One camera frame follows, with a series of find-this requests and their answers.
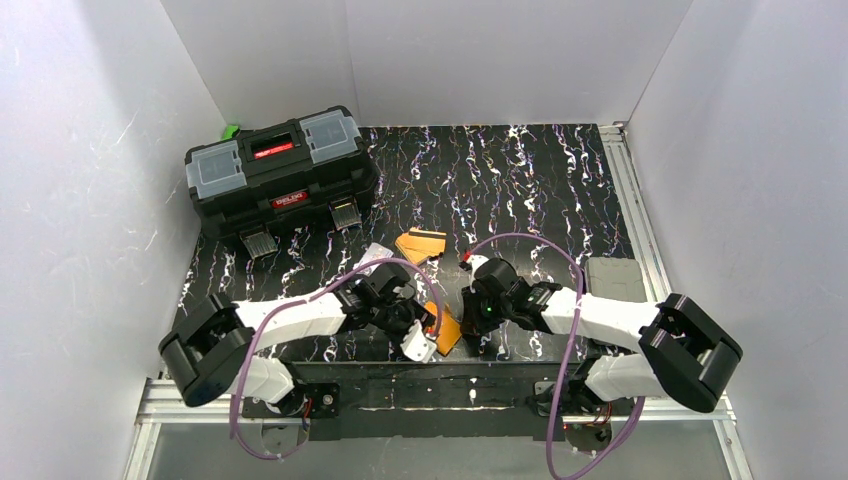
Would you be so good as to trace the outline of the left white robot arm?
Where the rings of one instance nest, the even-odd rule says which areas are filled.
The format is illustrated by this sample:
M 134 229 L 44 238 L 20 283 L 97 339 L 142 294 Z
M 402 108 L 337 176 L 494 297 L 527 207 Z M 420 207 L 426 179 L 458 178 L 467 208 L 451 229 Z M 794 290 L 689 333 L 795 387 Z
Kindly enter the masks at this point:
M 396 258 L 371 260 L 322 290 L 274 301 L 212 294 L 174 324 L 158 351 L 188 407 L 224 394 L 278 405 L 300 397 L 287 367 L 257 351 L 368 325 L 396 342 L 405 358 L 425 363 L 437 349 L 440 315 L 402 296 L 411 266 Z

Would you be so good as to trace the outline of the stack of white cards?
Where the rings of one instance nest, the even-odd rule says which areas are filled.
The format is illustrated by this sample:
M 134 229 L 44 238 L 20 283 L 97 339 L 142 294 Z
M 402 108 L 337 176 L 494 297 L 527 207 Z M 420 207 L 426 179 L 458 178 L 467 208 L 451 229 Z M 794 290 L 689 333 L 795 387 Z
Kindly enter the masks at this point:
M 363 256 L 360 261 L 355 265 L 356 268 L 365 265 L 366 263 L 372 262 L 378 259 L 392 258 L 395 253 L 379 243 L 372 242 L 367 249 L 365 250 Z

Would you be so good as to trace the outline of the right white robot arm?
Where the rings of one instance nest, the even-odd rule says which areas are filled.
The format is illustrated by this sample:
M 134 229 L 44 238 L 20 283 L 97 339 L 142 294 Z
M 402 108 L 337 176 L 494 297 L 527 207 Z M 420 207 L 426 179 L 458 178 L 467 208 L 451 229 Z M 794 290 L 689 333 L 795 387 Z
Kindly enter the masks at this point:
M 710 413 L 743 358 L 739 343 L 682 294 L 659 303 L 621 301 L 558 283 L 531 284 L 502 258 L 470 255 L 461 266 L 472 275 L 462 290 L 463 334 L 482 337 L 510 321 L 621 348 L 619 355 L 586 356 L 560 389 L 561 411 L 664 397 Z

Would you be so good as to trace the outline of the orange card holder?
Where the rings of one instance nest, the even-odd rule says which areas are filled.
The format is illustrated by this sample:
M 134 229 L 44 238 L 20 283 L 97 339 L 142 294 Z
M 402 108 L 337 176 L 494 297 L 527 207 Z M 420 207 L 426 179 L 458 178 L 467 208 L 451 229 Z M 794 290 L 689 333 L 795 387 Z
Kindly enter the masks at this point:
M 424 308 L 428 314 L 422 322 L 422 330 L 429 342 L 425 360 L 430 361 L 436 353 L 446 357 L 455 348 L 461 338 L 460 324 L 454 318 L 450 308 L 444 306 L 440 328 L 436 329 L 437 305 L 433 301 L 428 301 Z

